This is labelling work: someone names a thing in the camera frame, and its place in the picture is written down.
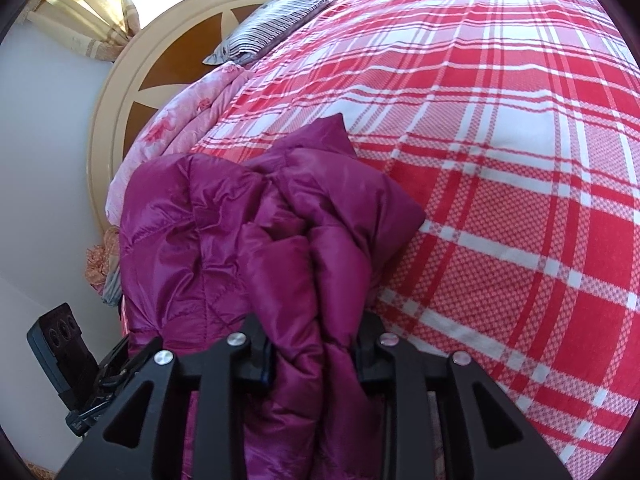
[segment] headboard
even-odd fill
[[[207,57],[267,0],[184,0],[147,25],[120,55],[90,123],[87,177],[100,228],[108,186],[146,122],[212,67]]]

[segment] tied curtain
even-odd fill
[[[74,52],[104,61],[115,61],[140,31],[131,0],[31,0],[21,18]]]

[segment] plaid bedsheet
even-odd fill
[[[195,148],[245,160],[344,114],[428,220],[376,306],[466,349],[575,479],[640,398],[640,71],[596,0],[338,0]]]

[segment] pillow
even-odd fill
[[[233,61],[246,65],[258,61],[333,2],[270,0],[244,20],[203,63],[219,65]]]

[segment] purple puffer jacket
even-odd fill
[[[120,226],[132,350],[161,335],[178,355],[200,352],[255,312],[278,355],[272,393],[245,413],[249,478],[378,478],[380,406],[349,348],[383,266],[423,221],[398,184],[356,159],[341,115],[242,166],[207,155],[147,162]]]

